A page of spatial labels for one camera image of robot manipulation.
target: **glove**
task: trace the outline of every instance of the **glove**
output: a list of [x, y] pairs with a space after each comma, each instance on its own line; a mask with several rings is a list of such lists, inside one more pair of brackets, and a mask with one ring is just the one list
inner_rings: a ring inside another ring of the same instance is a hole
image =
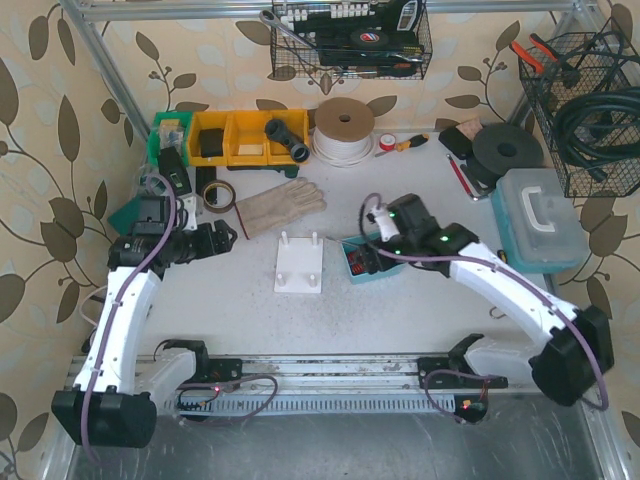
[[236, 203], [247, 238], [282, 227], [309, 213], [322, 212], [327, 204], [315, 183], [296, 178], [284, 185]]

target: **brown cardboard spool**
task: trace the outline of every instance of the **brown cardboard spool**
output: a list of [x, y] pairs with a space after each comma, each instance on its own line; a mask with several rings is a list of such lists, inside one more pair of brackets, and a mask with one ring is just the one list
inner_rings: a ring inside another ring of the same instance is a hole
[[358, 142], [373, 131], [373, 112], [351, 98], [332, 98], [318, 107], [316, 128], [326, 137], [340, 142]]

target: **wallpaper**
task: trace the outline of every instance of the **wallpaper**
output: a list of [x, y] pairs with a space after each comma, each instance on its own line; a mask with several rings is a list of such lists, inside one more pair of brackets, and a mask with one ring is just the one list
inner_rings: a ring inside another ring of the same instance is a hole
[[[601, 2], [634, 46], [640, 45], [640, 3]], [[559, 277], [561, 296], [589, 302], [607, 312], [616, 358], [606, 375], [616, 418], [625, 435], [627, 456], [640, 472], [640, 193], [620, 199], [578, 200], [575, 207], [589, 236], [584, 265]]]
[[91, 329], [78, 302], [106, 280], [106, 217], [128, 200], [144, 149], [119, 111], [117, 122], [102, 114], [110, 94], [60, 6], [3, 7], [0, 479], [31, 479], [53, 393]]
[[508, 116], [521, 92], [508, 44], [554, 26], [545, 12], [429, 19], [434, 55], [424, 81], [338, 79], [299, 65], [273, 75], [270, 31], [257, 20], [113, 22], [102, 31], [148, 119], [167, 110], [313, 110], [349, 96], [369, 104], [376, 127], [402, 129]]

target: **black wire mesh basket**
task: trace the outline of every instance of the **black wire mesh basket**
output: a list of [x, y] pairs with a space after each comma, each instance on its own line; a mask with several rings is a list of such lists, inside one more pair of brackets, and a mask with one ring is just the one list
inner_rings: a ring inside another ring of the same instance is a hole
[[[353, 8], [353, 14], [341, 13], [340, 18], [335, 9], [345, 8], [343, 4], [274, 3], [273, 13], [315, 48], [272, 28], [270, 78], [309, 78], [325, 94], [344, 78], [424, 79], [433, 48], [426, 2], [421, 2], [404, 26], [389, 24], [393, 16], [383, 15], [382, 9], [390, 4], [382, 2], [350, 3], [346, 8]], [[295, 21], [298, 11], [301, 21]]]
[[635, 75], [639, 64], [620, 62], [615, 54], [638, 53], [622, 35], [615, 20], [610, 19], [598, 33], [567, 33], [547, 42], [560, 55], [557, 62], [541, 50], [528, 52], [544, 67], [536, 73], [519, 59], [520, 80], [538, 120], [551, 153], [560, 184], [566, 197], [624, 197], [640, 187], [640, 118], [620, 111], [593, 113], [574, 131], [589, 151], [620, 147], [635, 151], [626, 158], [609, 163], [599, 156], [585, 155], [586, 162], [577, 163], [558, 136], [556, 115], [574, 99], [593, 92], [616, 92], [631, 86], [629, 75]]

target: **tabletop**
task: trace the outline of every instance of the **tabletop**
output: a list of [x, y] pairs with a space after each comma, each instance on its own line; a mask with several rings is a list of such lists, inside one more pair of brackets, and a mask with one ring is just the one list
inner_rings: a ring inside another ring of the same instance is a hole
[[[300, 176], [324, 191], [327, 209], [284, 230], [289, 237], [309, 237], [315, 231], [319, 237], [347, 238], [358, 232], [358, 209], [367, 194], [379, 192], [391, 202], [415, 193], [441, 226], [460, 223], [491, 249], [499, 249], [490, 201], [474, 202], [465, 194], [436, 137], [348, 169], [312, 157]], [[288, 181], [272, 171], [218, 170], [238, 200]], [[479, 294], [439, 273], [405, 268], [394, 277], [352, 285], [341, 246], [328, 240], [321, 294], [274, 293], [282, 229], [246, 240], [233, 210], [222, 215], [205, 211], [198, 221], [220, 218], [241, 238], [230, 253], [166, 271], [140, 353], [153, 352], [167, 338], [204, 340], [210, 354], [234, 355], [426, 353], [448, 351], [476, 332], [526, 338], [508, 318], [493, 318], [493, 305]], [[530, 278], [544, 287], [541, 275]]]

